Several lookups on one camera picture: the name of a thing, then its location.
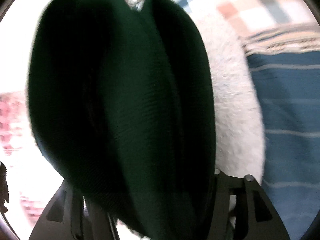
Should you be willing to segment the green white varsity jacket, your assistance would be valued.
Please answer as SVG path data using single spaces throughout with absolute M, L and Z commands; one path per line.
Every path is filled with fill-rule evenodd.
M 47 160 L 103 211 L 151 239 L 206 239 L 215 121 L 207 53 L 171 0 L 52 0 L 28 103 Z

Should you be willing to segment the white fluffy pillow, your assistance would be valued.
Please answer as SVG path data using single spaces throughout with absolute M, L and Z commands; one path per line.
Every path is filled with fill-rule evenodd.
M 221 12 L 139 0 L 144 68 L 130 147 L 142 159 L 130 188 L 152 239 L 206 239 L 217 168 L 263 176 L 262 113 L 241 39 Z

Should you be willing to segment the blue striped bed sheet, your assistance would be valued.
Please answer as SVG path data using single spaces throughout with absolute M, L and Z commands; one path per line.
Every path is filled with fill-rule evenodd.
M 319 52 L 253 54 L 249 70 L 263 113 L 263 189 L 291 239 L 319 212 Z

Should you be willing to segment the plaid checkered blanket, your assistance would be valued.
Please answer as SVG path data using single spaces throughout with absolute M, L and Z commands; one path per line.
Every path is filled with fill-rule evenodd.
M 145 0 L 127 0 L 139 8 Z M 319 57 L 319 22 L 306 0 L 172 0 L 197 25 L 206 47 L 246 55 Z

